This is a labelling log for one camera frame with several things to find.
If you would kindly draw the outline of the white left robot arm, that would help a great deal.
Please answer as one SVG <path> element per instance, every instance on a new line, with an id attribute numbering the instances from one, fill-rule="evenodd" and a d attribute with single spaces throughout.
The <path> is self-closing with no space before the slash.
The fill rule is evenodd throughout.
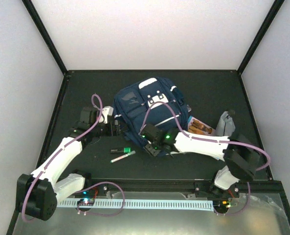
<path id="1" fill-rule="evenodd" d="M 17 180 L 16 210 L 23 221 L 49 220 L 59 203 L 69 196 L 90 190 L 91 174 L 79 170 L 60 179 L 67 166 L 96 137 L 114 134 L 113 107 L 85 107 L 80 119 L 57 149 L 30 174 Z"/>

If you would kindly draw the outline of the navy blue student backpack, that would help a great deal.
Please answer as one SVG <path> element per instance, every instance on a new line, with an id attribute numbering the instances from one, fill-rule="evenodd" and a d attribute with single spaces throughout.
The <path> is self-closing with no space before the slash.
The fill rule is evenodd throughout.
<path id="1" fill-rule="evenodd" d="M 163 131 L 176 128 L 168 104 L 183 130 L 188 129 L 188 106 L 180 89 L 168 78 L 152 77 L 121 89 L 113 100 L 114 118 L 126 125 L 127 140 L 144 150 L 148 143 L 139 135 L 143 122 Z"/>

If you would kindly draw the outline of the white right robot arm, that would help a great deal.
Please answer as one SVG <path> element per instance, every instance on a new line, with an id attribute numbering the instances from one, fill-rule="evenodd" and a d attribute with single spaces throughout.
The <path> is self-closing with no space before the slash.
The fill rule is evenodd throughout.
<path id="1" fill-rule="evenodd" d="M 233 143 L 230 137 L 214 137 L 192 134 L 177 128 L 163 131 L 147 124 L 140 135 L 147 140 L 144 149 L 152 156 L 196 153 L 225 162 L 214 176 L 214 187 L 228 190 L 233 184 L 251 182 L 259 163 L 259 154 L 242 142 Z"/>

